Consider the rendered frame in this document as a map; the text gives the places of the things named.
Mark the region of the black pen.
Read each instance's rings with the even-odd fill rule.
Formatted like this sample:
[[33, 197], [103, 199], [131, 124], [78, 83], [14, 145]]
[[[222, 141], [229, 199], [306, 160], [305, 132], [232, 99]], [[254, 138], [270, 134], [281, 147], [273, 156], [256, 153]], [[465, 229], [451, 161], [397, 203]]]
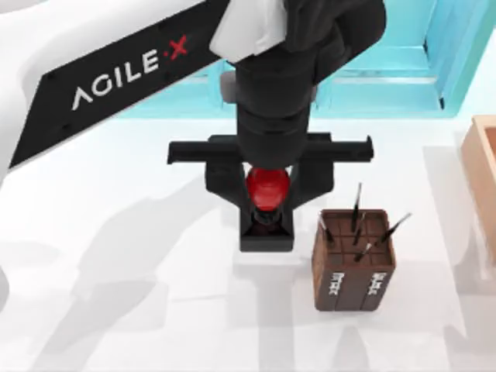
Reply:
[[358, 190], [356, 193], [355, 204], [353, 206], [352, 218], [351, 218], [351, 230], [353, 233], [353, 241], [352, 241], [353, 246], [356, 246], [358, 244], [358, 241], [361, 237], [361, 233], [363, 230], [363, 221], [365, 218], [364, 213], [361, 216], [359, 216], [361, 190], [362, 190], [362, 183], [359, 183]]
[[374, 246], [373, 243], [367, 243], [367, 245], [359, 253], [355, 255], [354, 261], [360, 262], [365, 257], [365, 255], [371, 250], [373, 246]]
[[398, 229], [398, 227], [405, 222], [408, 218], [410, 218], [412, 214], [410, 212], [406, 213], [403, 217], [401, 217], [392, 227], [390, 227], [387, 231], [385, 231], [376, 241], [377, 245], [381, 245], [385, 243], [393, 233]]

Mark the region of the light blue rack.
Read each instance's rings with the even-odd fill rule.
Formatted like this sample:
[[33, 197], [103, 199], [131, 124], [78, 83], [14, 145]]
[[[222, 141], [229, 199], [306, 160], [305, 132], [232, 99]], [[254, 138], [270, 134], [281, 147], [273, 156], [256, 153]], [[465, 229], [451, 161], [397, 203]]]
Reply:
[[477, 12], [487, 0], [384, 0], [380, 42], [319, 85], [319, 117], [438, 116], [457, 112], [470, 82]]

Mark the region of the brown pen holder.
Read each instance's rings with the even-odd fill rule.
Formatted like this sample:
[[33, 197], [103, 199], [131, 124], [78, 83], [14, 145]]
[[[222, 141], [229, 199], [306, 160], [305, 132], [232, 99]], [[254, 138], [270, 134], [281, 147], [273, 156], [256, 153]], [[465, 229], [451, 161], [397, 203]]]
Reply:
[[[352, 245], [351, 209], [323, 209], [312, 252], [315, 307], [321, 312], [372, 312], [385, 294], [396, 268], [392, 238], [377, 245], [390, 228], [388, 214], [381, 209], [365, 209], [363, 230]], [[360, 262], [354, 257], [367, 243], [371, 250]]]

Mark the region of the salmon-coloured shallow box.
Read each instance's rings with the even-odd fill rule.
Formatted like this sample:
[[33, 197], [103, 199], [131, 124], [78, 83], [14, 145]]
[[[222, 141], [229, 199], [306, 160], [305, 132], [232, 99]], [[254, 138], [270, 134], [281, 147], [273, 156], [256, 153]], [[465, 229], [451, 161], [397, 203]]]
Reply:
[[488, 248], [496, 256], [496, 115], [475, 115], [461, 157]]

